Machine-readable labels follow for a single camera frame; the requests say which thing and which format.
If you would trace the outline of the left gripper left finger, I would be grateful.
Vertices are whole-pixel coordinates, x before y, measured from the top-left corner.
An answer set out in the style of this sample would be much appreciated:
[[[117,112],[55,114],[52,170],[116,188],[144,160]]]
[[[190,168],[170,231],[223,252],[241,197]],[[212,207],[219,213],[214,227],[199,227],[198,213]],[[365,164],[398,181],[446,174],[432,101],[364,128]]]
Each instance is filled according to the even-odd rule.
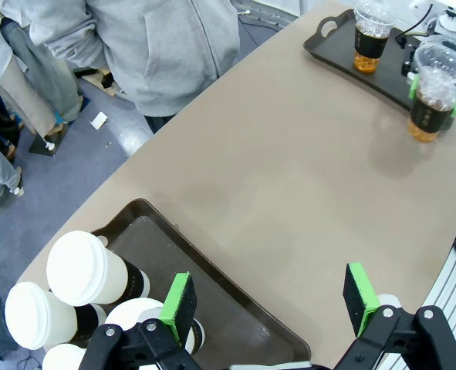
[[[199,369],[186,350],[194,323],[197,297],[188,272],[176,274],[158,318],[124,331],[104,324],[93,333],[80,369]]]

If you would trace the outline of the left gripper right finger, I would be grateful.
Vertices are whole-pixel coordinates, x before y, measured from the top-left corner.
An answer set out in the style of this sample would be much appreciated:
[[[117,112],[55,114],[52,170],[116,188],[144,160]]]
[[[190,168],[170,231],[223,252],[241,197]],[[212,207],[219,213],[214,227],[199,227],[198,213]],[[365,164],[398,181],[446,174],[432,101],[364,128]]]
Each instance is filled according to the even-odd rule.
[[[399,354],[409,369],[456,369],[456,340],[439,307],[410,314],[381,304],[361,263],[346,266],[343,298],[356,339],[336,369],[375,369],[385,354]]]

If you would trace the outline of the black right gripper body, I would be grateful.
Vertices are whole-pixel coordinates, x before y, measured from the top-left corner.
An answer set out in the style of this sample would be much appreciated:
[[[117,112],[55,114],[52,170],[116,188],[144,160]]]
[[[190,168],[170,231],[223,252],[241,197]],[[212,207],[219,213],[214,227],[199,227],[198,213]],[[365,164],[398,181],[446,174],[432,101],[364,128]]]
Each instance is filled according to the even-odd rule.
[[[394,40],[401,49],[417,48],[419,46],[419,40],[413,35],[398,35]]]

